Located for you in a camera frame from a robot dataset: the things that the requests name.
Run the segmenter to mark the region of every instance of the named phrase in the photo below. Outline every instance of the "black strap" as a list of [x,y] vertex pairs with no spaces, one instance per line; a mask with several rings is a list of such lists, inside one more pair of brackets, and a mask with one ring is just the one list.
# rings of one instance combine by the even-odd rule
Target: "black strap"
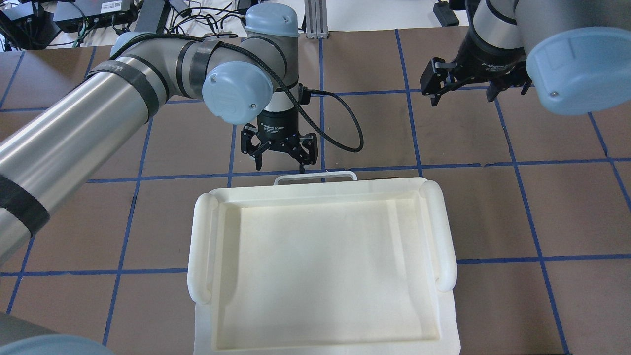
[[46,208],[27,190],[0,175],[0,208],[15,216],[34,236],[50,219]]
[[147,111],[149,117],[147,120],[158,112],[160,108],[160,101],[155,89],[151,86],[149,80],[144,73],[133,66],[119,62],[119,61],[104,61],[101,64],[94,67],[88,73],[88,77],[93,76],[96,73],[112,73],[120,76],[123,80],[133,86],[136,91],[142,96],[144,103],[147,105]]
[[195,54],[193,54],[193,61],[191,63],[191,70],[189,70],[189,81],[193,92],[200,97],[201,90],[204,87],[204,81],[206,80],[206,69],[210,62],[210,57],[215,50],[219,48],[221,41],[217,40],[205,40],[197,48]]
[[144,65],[146,65],[147,67],[149,67],[149,69],[153,70],[153,72],[156,74],[158,79],[160,79],[160,81],[162,82],[162,85],[164,86],[164,92],[167,94],[167,100],[168,100],[169,97],[171,97],[171,94],[169,92],[170,90],[168,89],[167,81],[166,81],[166,79],[164,79],[164,76],[158,70],[158,68],[156,68],[153,64],[151,64],[151,62],[149,62],[148,60],[146,60],[145,58],[143,58],[141,56],[137,56],[135,54],[125,54],[125,57],[134,58],[135,60],[137,60],[137,61],[143,63]]
[[190,96],[186,92],[186,89],[184,89],[184,82],[182,81],[182,65],[184,64],[184,56],[186,56],[186,51],[188,51],[189,47],[192,46],[194,43],[196,42],[188,42],[187,44],[184,45],[184,47],[182,47],[182,50],[180,51],[180,55],[177,56],[177,65],[176,65],[176,70],[175,70],[175,76],[177,78],[177,86],[180,88],[180,92],[182,92],[182,95],[190,99],[192,98],[192,96]]
[[517,21],[515,21],[514,18],[510,18],[504,15],[503,13],[501,13],[500,11],[498,11],[489,0],[485,0],[485,2],[487,4],[488,9],[491,11],[493,15],[495,15],[495,17],[499,18],[500,20],[506,23],[510,23],[511,25],[517,26]]

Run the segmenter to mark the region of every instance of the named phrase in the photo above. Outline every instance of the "black power supply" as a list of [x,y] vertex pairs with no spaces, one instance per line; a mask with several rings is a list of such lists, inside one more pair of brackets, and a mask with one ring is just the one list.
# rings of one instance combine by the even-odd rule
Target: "black power supply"
[[130,23],[136,21],[137,16],[138,9],[133,0],[76,0],[74,3],[57,3],[53,21],[63,32],[77,32],[84,20],[86,28],[100,28]]
[[433,12],[436,15],[436,18],[438,18],[441,26],[458,26],[460,25],[460,20],[458,20],[458,17],[449,5],[450,3],[447,1],[439,0],[434,4]]
[[10,51],[11,46],[44,49],[58,32],[52,13],[44,11],[39,3],[25,3],[0,11],[0,33],[7,42],[5,51]]

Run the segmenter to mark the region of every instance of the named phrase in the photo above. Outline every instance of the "black cable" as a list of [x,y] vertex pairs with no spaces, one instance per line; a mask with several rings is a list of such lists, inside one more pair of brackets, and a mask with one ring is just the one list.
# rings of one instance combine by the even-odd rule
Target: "black cable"
[[362,150],[362,148],[363,148],[362,128],[360,127],[359,122],[357,121],[357,117],[355,117],[353,111],[350,109],[350,107],[348,107],[346,102],[344,102],[344,100],[342,100],[339,96],[335,95],[332,92],[325,92],[325,91],[320,91],[320,90],[312,90],[315,93],[321,93],[323,95],[330,95],[330,96],[334,97],[335,99],[340,101],[342,103],[342,105],[344,105],[346,110],[351,114],[351,118],[353,119],[353,122],[355,123],[355,127],[357,128],[357,133],[359,134],[359,146],[357,148],[348,147],[348,146],[346,146],[346,145],[334,140],[329,135],[327,135],[323,130],[321,130],[320,127],[318,127],[318,125],[316,125],[316,123],[313,122],[313,120],[311,120],[309,115],[302,109],[302,107],[298,103],[298,100],[293,96],[291,90],[285,85],[285,83],[283,83],[283,80],[272,70],[272,68],[270,68],[263,60],[261,60],[261,58],[256,56],[254,53],[248,51],[247,49],[241,48],[241,47],[239,47],[237,45],[233,45],[233,44],[229,44],[229,43],[225,43],[225,42],[219,42],[218,46],[223,47],[223,48],[227,48],[227,49],[231,49],[231,50],[233,50],[235,52],[239,52],[239,53],[247,56],[248,58],[250,58],[253,61],[255,61],[256,64],[258,64],[260,67],[262,67],[265,71],[267,71],[268,74],[276,81],[276,83],[278,83],[280,88],[283,89],[283,91],[287,94],[287,96],[291,100],[292,104],[298,109],[298,112],[300,112],[300,114],[305,119],[305,121],[307,123],[309,123],[309,126],[311,126],[313,129],[315,129],[324,139],[329,141],[335,147],[338,147],[340,149],[346,150],[347,152],[351,152],[351,153],[357,153],[357,152]]
[[73,44],[73,43],[74,43],[74,41],[66,42],[66,43],[58,43],[58,44],[49,44],[47,47],[57,47],[58,45],[68,45],[68,44]]
[[231,14],[231,13],[230,13],[230,14],[227,14],[227,15],[225,15],[224,17],[222,17],[222,18],[221,18],[221,20],[220,20],[220,22],[219,22],[219,26],[221,26],[221,29],[223,29],[223,22],[224,22],[227,18],[229,18],[229,17],[236,17],[236,18],[240,19],[241,21],[243,21],[243,20],[244,20],[244,18],[243,18],[242,16],[237,16],[237,15],[235,15],[235,14]]
[[116,35],[120,36],[124,34],[125,32],[129,32],[128,27],[123,26],[122,28],[118,29],[114,26],[115,23],[116,23],[116,14],[112,16],[112,28],[114,29],[114,32],[116,33]]
[[191,41],[195,41],[195,42],[204,42],[203,38],[200,37],[193,37],[193,36],[187,36],[187,35],[179,35],[179,34],[175,34],[175,33],[144,33],[142,35],[139,35],[137,37],[134,37],[133,39],[131,39],[129,42],[125,43],[118,51],[116,51],[116,53],[114,53],[109,60],[113,61],[116,58],[118,58],[124,51],[128,50],[131,46],[133,46],[134,44],[138,44],[142,41],[145,40],[150,40],[150,39],[160,39],[160,38],[168,38],[168,39],[183,39],[183,40],[191,40]]
[[[142,41],[150,40],[150,39],[162,39],[162,38],[184,39],[184,40],[191,40],[191,41],[195,41],[195,42],[203,42],[204,41],[203,38],[187,36],[187,35],[176,35],[176,34],[167,34],[167,33],[145,33],[145,34],[142,34],[142,35],[140,35],[138,37],[135,37],[135,38],[131,39],[129,42],[124,44],[109,59],[111,61],[115,60],[124,51],[128,50],[131,46],[133,46],[135,44],[138,44],[138,43],[140,43]],[[362,128],[360,127],[359,122],[357,121],[357,117],[355,117],[355,114],[353,113],[353,111],[350,109],[350,107],[348,107],[346,102],[344,102],[344,100],[342,100],[339,96],[337,96],[336,94],[334,94],[332,92],[326,92],[326,91],[320,91],[320,90],[311,90],[314,93],[320,93],[322,95],[332,96],[332,97],[334,97],[335,99],[337,99],[338,101],[340,101],[342,103],[344,108],[351,115],[351,118],[353,119],[353,122],[355,123],[355,127],[357,128],[357,133],[359,134],[359,146],[357,148],[348,147],[348,146],[336,141],[335,139],[331,138],[328,134],[326,134],[326,132],[321,130],[320,127],[318,127],[318,125],[315,122],[313,122],[313,120],[309,117],[309,115],[304,111],[304,109],[302,109],[302,107],[300,106],[300,103],[293,96],[291,90],[287,87],[287,85],[285,85],[283,80],[274,72],[274,70],[272,68],[270,68],[257,55],[255,55],[254,53],[248,51],[247,49],[241,48],[241,47],[239,47],[237,45],[233,45],[233,44],[229,44],[229,43],[225,43],[225,42],[219,42],[219,43],[217,43],[217,45],[220,46],[220,47],[226,48],[226,49],[230,49],[230,50],[235,51],[235,52],[239,52],[239,53],[247,56],[248,58],[250,58],[254,62],[256,62],[256,64],[258,64],[261,68],[263,68],[263,70],[267,71],[268,74],[274,79],[274,81],[276,81],[276,83],[278,83],[280,88],[287,94],[287,97],[289,97],[289,99],[291,100],[292,104],[296,107],[296,109],[298,109],[298,112],[305,119],[305,121],[307,123],[309,123],[309,126],[311,126],[316,132],[318,132],[318,134],[320,134],[324,139],[329,141],[335,147],[338,147],[338,148],[340,148],[342,150],[346,150],[347,152],[351,152],[351,153],[357,153],[357,152],[362,150],[362,148],[363,148]]]
[[83,10],[77,6],[75,3],[69,3],[70,5],[74,6],[75,9],[77,9],[79,11],[79,13],[81,13],[81,21],[83,22],[83,27],[85,28],[87,26],[87,16],[85,16],[85,14],[83,13]]
[[[4,34],[4,40],[9,43],[13,43],[13,48],[21,50],[21,48],[18,46],[18,41],[15,40],[15,37],[13,37],[13,34],[11,32],[9,32],[9,30],[7,28],[5,28],[3,26],[2,23],[0,23],[0,32],[2,32]],[[26,31],[24,31],[24,29],[22,29],[20,26],[17,26],[20,30],[22,30],[22,32],[26,33]]]
[[220,13],[223,13],[223,12],[228,13],[228,14],[237,14],[237,15],[239,15],[239,12],[238,12],[238,11],[228,10],[227,8],[228,8],[229,6],[230,6],[230,4],[228,4],[228,6],[226,6],[226,7],[225,7],[225,8],[223,8],[223,9],[220,9],[220,8],[209,8],[209,7],[205,7],[205,6],[200,6],[200,7],[197,7],[197,8],[187,8],[187,9],[184,9],[184,10],[182,10],[182,11],[180,11],[180,12],[178,12],[178,13],[174,14],[173,16],[171,16],[171,22],[170,22],[169,27],[170,27],[170,28],[174,27],[174,25],[175,25],[175,21],[177,20],[177,18],[178,18],[178,17],[183,17],[183,16],[182,16],[182,14],[183,14],[183,13],[185,13],[185,12],[188,12],[189,10],[196,10],[196,9],[198,9],[198,10],[199,10],[198,15],[200,15],[200,14],[201,14],[201,10],[213,10],[213,11],[218,11],[218,12],[217,12],[217,14],[215,14],[216,16],[218,16]]

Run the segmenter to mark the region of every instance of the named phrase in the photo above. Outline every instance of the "metal stand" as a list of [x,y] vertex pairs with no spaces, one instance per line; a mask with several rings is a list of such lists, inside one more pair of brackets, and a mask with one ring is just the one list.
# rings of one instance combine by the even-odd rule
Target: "metal stand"
[[305,0],[305,22],[307,38],[329,38],[329,27],[326,25],[326,0]]

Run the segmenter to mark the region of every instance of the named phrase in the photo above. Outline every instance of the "blue tape line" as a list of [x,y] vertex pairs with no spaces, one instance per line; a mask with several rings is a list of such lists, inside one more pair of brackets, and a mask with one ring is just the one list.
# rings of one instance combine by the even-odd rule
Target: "blue tape line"
[[539,237],[537,236],[537,231],[536,231],[536,228],[534,227],[533,214],[530,210],[530,205],[528,203],[528,198],[526,196],[526,189],[524,188],[524,183],[521,179],[521,174],[519,173],[519,166],[517,165],[517,160],[515,159],[515,152],[513,151],[513,147],[510,142],[510,136],[509,136],[508,129],[506,127],[506,122],[504,121],[504,115],[502,114],[500,101],[497,98],[495,99],[495,107],[497,109],[497,114],[500,118],[500,123],[502,124],[502,129],[504,130],[504,136],[506,137],[506,142],[509,146],[510,159],[513,162],[515,176],[517,177],[517,184],[519,185],[519,192],[521,194],[522,201],[524,202],[524,208],[526,209],[526,216],[528,217],[528,224],[530,225],[530,231],[531,231],[531,234],[533,235],[534,247],[537,251],[537,257],[539,259],[539,265],[541,267],[541,274],[543,275],[543,281],[546,284],[546,290],[548,292],[548,298],[550,299],[550,307],[552,309],[552,314],[554,316],[555,323],[557,324],[557,331],[558,331],[559,339],[561,341],[561,346],[563,347],[564,353],[569,354],[570,351],[567,346],[567,341],[565,339],[565,333],[563,332],[561,318],[557,310],[557,302],[555,301],[554,293],[552,292],[552,285],[550,284],[550,278],[548,277],[548,270],[546,268],[546,263],[543,258],[543,252],[541,251]]
[[204,178],[227,178],[227,173],[218,174],[190,174],[190,175],[164,175],[164,176],[143,176],[140,181],[151,180],[174,180],[174,179],[204,179]]
[[412,143],[414,144],[414,155],[416,157],[416,166],[418,169],[418,175],[423,176],[423,165],[421,163],[421,153],[418,149],[418,142],[416,140],[416,125],[414,124],[414,113],[412,111],[412,98],[410,95],[410,83],[408,82],[408,70],[405,68],[405,58],[403,57],[403,48],[401,47],[401,37],[399,36],[399,30],[394,30],[396,36],[396,44],[399,48],[399,58],[401,60],[401,69],[403,70],[403,82],[405,83],[405,96],[408,100],[408,115],[410,116],[410,128],[412,130]]
[[613,175],[616,177],[616,181],[618,182],[618,187],[620,188],[620,192],[622,192],[622,196],[624,197],[625,202],[627,203],[627,208],[631,212],[631,198],[629,198],[629,193],[627,192],[627,188],[625,187],[625,184],[622,181],[622,178],[620,177],[620,173],[618,172],[618,167],[616,167],[616,164],[614,163],[614,161],[620,161],[620,160],[615,160],[615,159],[610,158],[609,149],[607,148],[607,144],[604,142],[603,135],[600,132],[600,129],[598,128],[598,124],[596,123],[596,120],[594,119],[594,115],[592,115],[591,112],[588,112],[587,115],[589,116],[589,120],[591,121],[592,127],[594,127],[594,131],[596,132],[596,135],[598,136],[600,145],[603,148],[604,156],[607,157],[606,161],[609,162],[609,164],[611,165],[611,168],[613,169]]
[[350,169],[340,169],[340,170],[350,170],[350,171],[396,171],[396,170],[416,170],[418,167],[416,165],[402,165],[402,166],[375,166],[375,167],[352,167]]
[[621,260],[621,259],[631,259],[631,254],[544,256],[543,259],[546,262],[576,262],[576,261],[583,261],[583,260]]
[[618,181],[618,186],[620,187],[620,191],[622,191],[622,196],[624,196],[625,202],[627,202],[627,208],[629,209],[629,212],[631,212],[631,198],[629,198],[629,193],[627,192],[625,183],[622,181],[622,178],[620,177],[620,173],[618,172],[618,168],[616,167],[616,164],[614,164],[613,161],[610,162],[610,164],[611,164],[611,168],[613,169],[613,175],[616,177],[616,180]]
[[123,270],[53,270],[53,271],[26,271],[2,272],[0,276],[62,276],[62,275],[131,275],[131,274],[176,274],[187,272],[188,268],[131,268]]
[[592,127],[594,128],[594,131],[596,132],[596,136],[598,137],[598,141],[600,141],[600,145],[603,148],[604,156],[609,157],[609,149],[607,149],[607,144],[605,144],[604,142],[603,135],[600,133],[600,129],[598,129],[598,125],[596,124],[594,115],[592,115],[591,112],[588,112],[587,116],[589,117],[589,120],[592,123]]
[[147,134],[144,138],[143,153],[140,156],[140,164],[138,164],[138,180],[136,181],[136,187],[134,189],[134,196],[131,199],[131,205],[129,206],[129,216],[127,217],[127,226],[125,228],[125,236],[123,237],[121,247],[121,257],[119,258],[119,265],[116,274],[116,280],[114,282],[114,290],[112,291],[112,300],[110,302],[110,308],[107,313],[107,321],[105,322],[105,331],[103,332],[103,345],[107,345],[107,339],[110,334],[110,328],[112,326],[112,316],[114,315],[114,306],[116,305],[116,297],[118,296],[118,288],[121,284],[121,270],[125,261],[125,253],[127,252],[127,242],[129,241],[129,232],[131,231],[131,224],[134,218],[134,211],[136,209],[136,201],[138,200],[138,192],[140,191],[140,177],[143,175],[144,160],[147,155],[147,148],[149,147],[149,137],[151,136],[151,128],[153,127],[153,118],[149,120],[147,126]]
[[[604,254],[604,255],[562,255],[544,256],[545,262],[588,262],[597,260],[628,260],[631,254]],[[458,265],[483,265],[505,263],[536,263],[537,256],[522,258],[483,258],[483,259],[458,259]],[[188,268],[133,268],[123,270],[55,270],[55,271],[26,271],[26,272],[0,272],[0,276],[60,276],[60,275],[131,275],[131,274],[176,274],[188,272]]]
[[2,95],[2,100],[0,100],[0,109],[4,105],[4,101],[6,100],[7,95],[9,95],[9,90],[11,89],[11,85],[13,85],[13,80],[15,80],[15,76],[18,74],[18,69],[20,68],[20,64],[22,64],[24,53],[26,53],[26,51],[23,51],[22,54],[20,54],[20,58],[18,59],[18,62],[15,64],[15,69],[13,70],[13,74],[11,75],[11,79],[9,79],[9,83],[6,85],[6,90],[4,91],[4,94]]
[[480,163],[472,164],[429,164],[423,165],[423,169],[450,169],[456,167],[482,167]]
[[361,96],[361,95],[385,95],[389,93],[406,93],[407,90],[382,90],[382,91],[354,91],[354,92],[338,92],[337,96]]
[[18,296],[18,289],[20,288],[20,283],[22,282],[24,270],[27,268],[28,257],[31,254],[34,242],[35,237],[31,237],[31,239],[28,240],[27,252],[24,254],[24,259],[22,259],[22,266],[20,267],[20,272],[17,275],[18,279],[15,281],[13,292],[11,293],[11,299],[6,307],[6,314],[11,314],[11,310],[13,309],[13,304],[15,303],[15,298]]
[[[612,159],[615,162],[631,162],[631,158],[615,158]],[[572,160],[539,160],[539,161],[525,161],[525,162],[498,162],[481,165],[480,163],[462,163],[462,164],[429,164],[423,165],[424,169],[452,169],[460,167],[499,167],[499,166],[513,166],[513,165],[557,165],[557,164],[585,164],[585,163],[603,163],[608,162],[608,159],[572,159]],[[405,169],[417,169],[415,165],[396,165],[385,167],[354,167],[351,168],[354,171],[381,171],[381,170],[405,170]],[[322,172],[322,171],[340,171],[343,168],[332,169],[307,169],[310,172]],[[171,179],[204,179],[204,178],[227,178],[228,176],[260,176],[260,175],[273,175],[273,174],[288,174],[295,173],[297,170],[290,171],[251,171],[251,172],[233,172],[228,173],[216,173],[216,174],[188,174],[188,175],[156,175],[156,176],[143,176],[137,177],[121,177],[117,179],[91,179],[87,183],[102,184],[102,183],[127,183],[131,181],[146,181],[146,180],[171,180]]]
[[92,62],[94,61],[94,55],[97,53],[97,48],[96,47],[92,47],[92,55],[90,56],[90,61],[88,62],[88,68],[85,69],[85,75],[83,76],[83,78],[87,78],[88,77],[88,73],[90,72],[90,69],[92,69]]
[[230,145],[230,163],[228,164],[228,184],[227,186],[229,188],[232,187],[232,167],[234,166],[234,162],[235,162],[235,144],[237,141],[237,126],[236,125],[232,125],[232,144]]
[[86,181],[86,183],[89,184],[103,184],[103,183],[129,183],[131,181],[137,181],[137,178],[129,178],[129,177],[121,177],[118,179],[90,179],[88,181]]
[[459,265],[474,264],[506,264],[506,263],[533,263],[538,262],[538,257],[532,258],[489,258],[489,259],[460,259],[457,260]]
[[[322,38],[318,39],[318,61],[320,64],[320,90],[324,90],[324,44]],[[324,96],[320,95],[320,129],[324,132],[326,127],[324,125]],[[324,151],[325,146],[324,137],[320,135],[320,169],[326,168],[326,153]]]

